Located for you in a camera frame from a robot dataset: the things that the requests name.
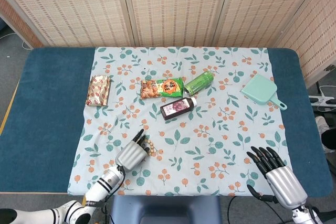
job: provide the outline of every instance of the floral tablecloth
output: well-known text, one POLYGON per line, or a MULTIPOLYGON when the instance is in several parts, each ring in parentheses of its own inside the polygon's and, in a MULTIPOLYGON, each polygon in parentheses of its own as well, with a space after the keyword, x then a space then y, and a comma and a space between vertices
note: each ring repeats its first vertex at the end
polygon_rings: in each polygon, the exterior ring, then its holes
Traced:
POLYGON ((108 106, 85 106, 68 193, 83 195, 141 129, 154 153, 127 173, 119 195, 250 195, 247 184, 271 194, 246 152, 271 146, 290 166, 280 110, 240 93, 259 73, 273 81, 266 48, 97 48, 91 76, 112 79, 108 106), (204 71, 214 81, 195 97, 193 111, 165 121, 160 106, 176 98, 141 100, 140 80, 204 71))

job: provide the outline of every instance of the woven panel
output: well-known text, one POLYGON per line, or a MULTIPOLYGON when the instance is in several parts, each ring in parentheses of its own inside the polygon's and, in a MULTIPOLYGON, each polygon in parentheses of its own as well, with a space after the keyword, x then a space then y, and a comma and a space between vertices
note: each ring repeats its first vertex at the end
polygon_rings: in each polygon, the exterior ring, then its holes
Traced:
POLYGON ((214 46, 268 47, 303 0, 226 0, 214 46))
POLYGON ((51 46, 130 44, 119 0, 15 0, 51 46))
POLYGON ((207 46, 220 0, 132 0, 140 46, 207 46))
POLYGON ((278 47, 294 49, 307 79, 336 55, 336 0, 306 0, 278 47))
POLYGON ((31 28, 20 18, 6 0, 0 0, 1 15, 24 37, 32 47, 43 47, 31 28))

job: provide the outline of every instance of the mint green dustpan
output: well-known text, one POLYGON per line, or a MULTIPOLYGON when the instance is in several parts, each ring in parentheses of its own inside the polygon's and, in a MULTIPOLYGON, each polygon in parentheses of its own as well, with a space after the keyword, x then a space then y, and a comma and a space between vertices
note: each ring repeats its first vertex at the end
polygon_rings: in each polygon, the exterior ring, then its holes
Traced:
POLYGON ((274 82, 256 74, 241 92, 257 104, 264 105, 268 102, 272 102, 281 110, 285 110, 287 109, 287 106, 276 98, 277 89, 278 87, 274 82))

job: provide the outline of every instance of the blue table surface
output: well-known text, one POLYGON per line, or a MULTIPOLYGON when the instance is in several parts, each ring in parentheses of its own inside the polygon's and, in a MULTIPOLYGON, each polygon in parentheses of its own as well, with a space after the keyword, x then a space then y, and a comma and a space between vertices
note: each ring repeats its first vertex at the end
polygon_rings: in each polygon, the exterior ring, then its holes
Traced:
MULTIPOLYGON (((332 192, 297 54, 269 48, 294 173, 309 196, 332 192)), ((94 48, 40 48, 28 56, 0 136, 0 191, 65 193, 82 126, 94 48)))

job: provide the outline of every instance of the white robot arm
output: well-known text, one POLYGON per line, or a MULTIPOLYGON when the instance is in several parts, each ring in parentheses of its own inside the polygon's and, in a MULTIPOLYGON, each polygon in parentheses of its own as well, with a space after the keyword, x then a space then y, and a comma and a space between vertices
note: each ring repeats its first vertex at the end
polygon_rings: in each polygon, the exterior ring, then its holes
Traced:
POLYGON ((247 152, 247 155, 256 163, 266 178, 274 196, 261 195, 253 187, 247 185, 251 194, 259 200, 280 203, 283 207, 290 209, 296 224, 322 224, 318 215, 306 205, 308 195, 304 188, 279 155, 270 147, 267 147, 267 150, 262 147, 259 149, 251 147, 251 149, 257 156, 251 152, 247 152))
POLYGON ((141 136, 141 130, 134 139, 117 155, 116 166, 111 166, 97 182, 85 194, 86 205, 82 206, 78 201, 72 200, 58 208, 25 212, 15 209, 0 209, 1 224, 87 224, 97 207, 103 207, 107 199, 119 189, 111 191, 125 179, 125 172, 136 167, 146 156, 148 147, 142 142, 145 136, 141 136))

